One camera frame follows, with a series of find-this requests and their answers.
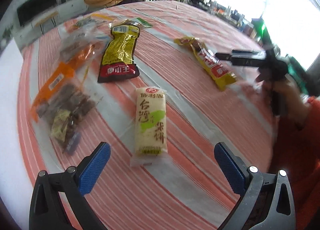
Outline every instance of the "orange snack package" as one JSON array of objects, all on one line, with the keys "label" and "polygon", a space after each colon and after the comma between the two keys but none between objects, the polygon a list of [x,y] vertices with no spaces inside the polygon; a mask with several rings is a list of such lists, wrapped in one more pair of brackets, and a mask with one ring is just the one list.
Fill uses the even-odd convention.
[{"label": "orange snack package", "polygon": [[236,82],[236,75],[222,65],[219,59],[214,56],[214,53],[198,38],[182,37],[175,39],[174,42],[178,45],[191,47],[196,59],[212,77],[221,91],[224,91],[227,85]]},{"label": "orange snack package", "polygon": [[49,136],[58,142],[63,151],[72,154],[79,143],[78,124],[96,106],[74,77],[75,71],[61,62],[39,91],[31,107],[32,118]]}]

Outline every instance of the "striped tablecloth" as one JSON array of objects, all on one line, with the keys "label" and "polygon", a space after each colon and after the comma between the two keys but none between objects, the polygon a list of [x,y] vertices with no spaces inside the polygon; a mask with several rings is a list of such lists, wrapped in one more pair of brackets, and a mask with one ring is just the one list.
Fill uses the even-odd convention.
[{"label": "striped tablecloth", "polygon": [[[214,145],[224,141],[248,165],[265,172],[271,158],[271,116],[261,97],[244,81],[220,92],[193,54],[173,43],[182,36],[199,37],[213,51],[258,49],[232,26],[199,9],[175,1],[115,6],[100,13],[117,19],[141,17],[152,28],[142,29],[134,52],[140,76],[98,84],[100,58],[91,65],[85,87],[102,95],[80,125],[81,141],[74,155],[30,118],[39,88],[53,72],[61,39],[76,20],[46,33],[23,50],[18,95],[21,150],[31,182],[40,170],[49,173],[78,165],[101,142],[112,155],[86,199],[108,229],[216,229],[239,196],[233,194],[214,159]],[[107,25],[103,28],[110,33]],[[236,70],[250,79],[256,70]],[[135,89],[146,85],[167,90],[167,139],[172,161],[131,168],[134,149]],[[72,224],[80,229],[62,195]]]}]

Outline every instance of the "window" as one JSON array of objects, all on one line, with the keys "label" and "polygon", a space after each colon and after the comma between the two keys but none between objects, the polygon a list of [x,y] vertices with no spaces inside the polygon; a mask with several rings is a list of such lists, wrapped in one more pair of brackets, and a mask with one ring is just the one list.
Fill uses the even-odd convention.
[{"label": "window", "polygon": [[310,0],[216,0],[238,10],[247,20],[265,20],[271,39],[281,54],[294,56],[307,69],[319,54],[316,38],[320,11]]}]

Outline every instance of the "red label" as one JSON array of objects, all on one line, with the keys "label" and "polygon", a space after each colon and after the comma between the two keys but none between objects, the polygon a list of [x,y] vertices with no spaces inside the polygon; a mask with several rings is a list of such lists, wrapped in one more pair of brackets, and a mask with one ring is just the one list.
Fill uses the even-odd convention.
[{"label": "red label", "polygon": [[156,89],[156,88],[147,88],[147,89],[146,89],[146,92],[147,92],[147,93],[156,93],[157,91],[159,91],[159,90]]},{"label": "red label", "polygon": [[110,75],[134,75],[135,73],[135,65],[127,65],[121,62],[102,66],[99,76],[108,77]]},{"label": "red label", "polygon": [[221,77],[222,75],[225,75],[228,73],[228,70],[226,68],[224,68],[223,65],[221,64],[215,64],[212,68],[211,68],[211,72],[213,73],[213,75],[217,78]]}]

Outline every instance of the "green object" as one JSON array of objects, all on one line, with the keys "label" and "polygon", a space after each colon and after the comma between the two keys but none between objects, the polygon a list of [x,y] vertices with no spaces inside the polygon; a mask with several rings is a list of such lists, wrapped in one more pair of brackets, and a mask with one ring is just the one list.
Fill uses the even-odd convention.
[{"label": "green object", "polygon": [[[261,38],[263,45],[272,45],[272,41],[264,20],[262,18],[252,19],[251,23],[254,25],[257,36]],[[293,56],[288,54],[286,57],[282,57],[282,59],[287,63],[288,74],[296,81],[300,91],[307,95],[314,94],[312,86],[308,84],[307,74],[299,62]]]},{"label": "green object", "polygon": [[305,72],[304,69],[302,68],[302,66],[299,64],[299,62],[293,56],[290,56],[287,54],[286,57],[288,57],[288,59],[289,59],[289,62],[287,63],[289,75],[291,75],[292,78],[296,81],[296,83],[302,93],[310,95],[310,93],[308,92],[308,90],[306,88],[306,83],[303,80],[303,78],[301,77],[301,75],[303,75],[301,73],[301,71]]},{"label": "green object", "polygon": [[144,25],[145,27],[153,27],[153,25],[151,25],[149,22],[143,20],[142,18],[140,17],[137,17],[136,18],[142,25]]},{"label": "green object", "polygon": [[156,126],[156,124],[165,117],[165,111],[158,110],[151,112],[148,117],[148,121],[141,123],[141,133],[144,133],[147,129],[151,129]]},{"label": "green object", "polygon": [[263,45],[271,45],[271,38],[264,20],[262,18],[253,18],[251,23],[253,24],[254,29],[257,32],[257,37],[260,37],[260,39],[262,40]]}]

